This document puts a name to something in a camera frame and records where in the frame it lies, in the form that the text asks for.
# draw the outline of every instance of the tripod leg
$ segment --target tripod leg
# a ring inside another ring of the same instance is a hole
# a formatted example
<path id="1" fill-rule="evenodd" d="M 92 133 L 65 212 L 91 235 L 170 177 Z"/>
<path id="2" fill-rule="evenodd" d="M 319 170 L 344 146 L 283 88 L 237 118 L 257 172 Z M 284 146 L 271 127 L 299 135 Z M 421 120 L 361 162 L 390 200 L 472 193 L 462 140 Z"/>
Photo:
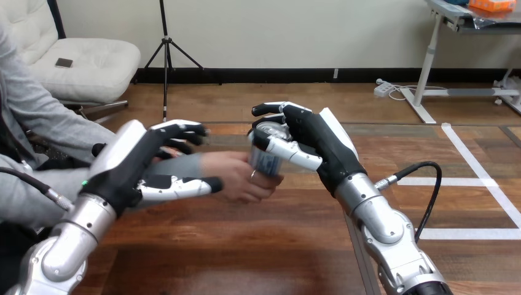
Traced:
<path id="1" fill-rule="evenodd" d="M 166 122 L 166 90 L 168 87 L 168 44 L 165 44 L 165 92 L 163 96 L 163 122 Z"/>
<path id="2" fill-rule="evenodd" d="M 155 50 L 153 56 L 150 57 L 150 60 L 147 62 L 146 66 L 145 66 L 145 69 L 147 69 L 150 66 L 150 63 L 152 63 L 152 60 L 155 59 L 155 56 L 159 53 L 159 50 L 161 49 L 161 47 L 163 47 L 163 45 L 166 46 L 166 42 L 165 41 L 161 41 L 161 44 L 159 44 L 159 47 Z"/>
<path id="3" fill-rule="evenodd" d="M 150 60 L 147 62 L 146 66 L 144 67 L 143 71 L 146 71 L 146 69 L 150 66 L 150 63 L 152 63 L 152 60 L 155 59 L 155 56 L 157 55 L 157 53 L 159 52 L 159 50 L 161 49 L 161 47 L 163 45 L 166 45 L 165 42 L 161 41 L 161 44 L 159 44 L 159 47 L 155 50 L 154 54 L 152 55 L 152 57 L 150 57 Z M 138 82 L 138 75 L 136 75 L 136 77 L 134 78 L 134 85 L 136 85 L 136 83 Z"/>
<path id="4" fill-rule="evenodd" d="M 198 66 L 201 70 L 203 70 L 204 73 L 206 73 L 206 75 L 208 75 L 208 77 L 210 77 L 210 79 L 212 81 L 216 81 L 217 84 L 219 85 L 222 85 L 222 83 L 217 80 L 209 71 L 205 71 L 205 69 L 203 68 L 202 65 L 200 65 L 197 61 L 195 61 L 190 55 L 188 55 L 188 53 L 186 53 L 183 49 L 181 49 L 177 44 L 174 43 L 174 41 L 170 40 L 170 44 L 172 44 L 174 47 L 176 47 L 179 52 L 181 52 L 185 57 L 187 57 L 189 60 L 192 61 L 192 63 L 195 63 L 196 66 Z"/>
<path id="5" fill-rule="evenodd" d="M 168 50 L 168 68 L 170 69 L 170 72 L 172 73 L 172 71 L 174 70 L 172 68 L 172 54 L 170 53 L 170 46 L 169 44 L 165 44 L 166 46 L 166 49 Z"/>
<path id="6" fill-rule="evenodd" d="M 197 63 L 188 53 L 186 53 L 183 49 L 181 49 L 177 44 L 174 43 L 174 41 L 170 40 L 170 44 L 172 44 L 174 47 L 176 47 L 179 52 L 181 52 L 185 57 L 187 57 L 189 60 L 192 61 L 192 63 L 195 63 L 196 66 L 198 66 L 200 69 L 204 69 L 202 65 Z"/>

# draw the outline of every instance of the gray sleeve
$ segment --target gray sleeve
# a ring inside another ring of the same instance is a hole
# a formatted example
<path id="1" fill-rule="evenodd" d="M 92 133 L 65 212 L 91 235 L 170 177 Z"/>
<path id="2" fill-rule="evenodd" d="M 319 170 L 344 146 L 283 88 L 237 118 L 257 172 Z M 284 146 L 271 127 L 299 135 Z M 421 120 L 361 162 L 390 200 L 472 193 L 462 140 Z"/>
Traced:
<path id="1" fill-rule="evenodd" d="M 48 184 L 67 199 L 74 201 L 87 177 L 88 170 L 30 171 L 8 157 L 0 155 L 0 167 L 13 168 Z M 17 177 L 0 173 L 0 219 L 31 228 L 53 226 L 64 211 L 37 189 Z"/>
<path id="2" fill-rule="evenodd" d="M 60 151 L 92 162 L 92 146 L 108 143 L 114 134 L 83 119 L 54 99 L 29 73 L 0 20 L 0 71 L 5 79 L 7 103 L 19 123 L 45 138 Z"/>
<path id="3" fill-rule="evenodd" d="M 148 169 L 150 174 L 175 175 L 183 177 L 202 177 L 201 154 L 185 155 L 163 160 Z M 0 155 L 0 167 L 9 167 L 27 173 L 48 184 L 67 199 L 75 201 L 81 190 L 83 180 L 87 180 L 88 169 L 28 171 L 12 159 Z M 18 178 L 0 173 L 0 220 L 22 224 L 31 228 L 53 226 L 64 211 L 42 195 L 38 190 Z M 137 209 L 152 204 L 140 204 Z"/>
<path id="4" fill-rule="evenodd" d="M 201 178 L 201 154 L 184 155 L 178 158 L 163 160 L 153 164 L 147 170 L 148 174 L 175 175 L 178 178 Z"/>

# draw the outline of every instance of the white robotic finger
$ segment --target white robotic finger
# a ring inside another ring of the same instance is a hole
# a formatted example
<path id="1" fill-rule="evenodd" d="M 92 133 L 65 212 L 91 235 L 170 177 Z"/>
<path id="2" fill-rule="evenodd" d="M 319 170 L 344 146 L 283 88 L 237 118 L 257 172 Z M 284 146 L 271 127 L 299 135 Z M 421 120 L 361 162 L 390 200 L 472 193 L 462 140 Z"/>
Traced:
<path id="1" fill-rule="evenodd" d="M 268 139 L 270 140 L 270 143 L 268 144 L 265 151 L 269 152 L 270 154 L 276 155 L 282 159 L 290 161 L 291 163 L 311 170 L 317 170 L 318 167 L 322 164 L 321 157 L 303 152 L 300 149 L 298 142 L 296 141 L 289 143 L 285 140 L 282 140 L 281 138 L 274 136 L 268 136 Z"/>
<path id="2" fill-rule="evenodd" d="M 143 201 L 166 202 L 208 195 L 222 189 L 218 178 L 183 178 L 170 175 L 154 175 L 142 181 L 138 189 Z"/>

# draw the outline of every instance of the orange box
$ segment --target orange box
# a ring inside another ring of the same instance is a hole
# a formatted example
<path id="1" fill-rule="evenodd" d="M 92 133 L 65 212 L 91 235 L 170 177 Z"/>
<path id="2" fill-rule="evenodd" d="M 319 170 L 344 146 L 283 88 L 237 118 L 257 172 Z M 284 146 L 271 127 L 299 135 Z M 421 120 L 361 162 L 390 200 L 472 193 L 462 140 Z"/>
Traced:
<path id="1" fill-rule="evenodd" d="M 516 0 L 470 0 L 469 6 L 490 12 L 514 11 Z"/>

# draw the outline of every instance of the aluminum can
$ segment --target aluminum can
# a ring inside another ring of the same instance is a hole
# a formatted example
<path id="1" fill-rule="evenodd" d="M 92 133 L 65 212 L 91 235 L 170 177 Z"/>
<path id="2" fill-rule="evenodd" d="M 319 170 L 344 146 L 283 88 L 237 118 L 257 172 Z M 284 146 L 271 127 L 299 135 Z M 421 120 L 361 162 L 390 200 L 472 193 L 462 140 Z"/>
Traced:
<path id="1" fill-rule="evenodd" d="M 257 125 L 256 128 L 283 140 L 289 140 L 291 138 L 286 127 L 276 122 L 261 122 Z M 249 164 L 256 171 L 262 172 L 269 176 L 275 176 L 278 175 L 278 172 L 280 171 L 282 159 L 262 151 L 258 147 L 252 145 L 249 156 Z"/>

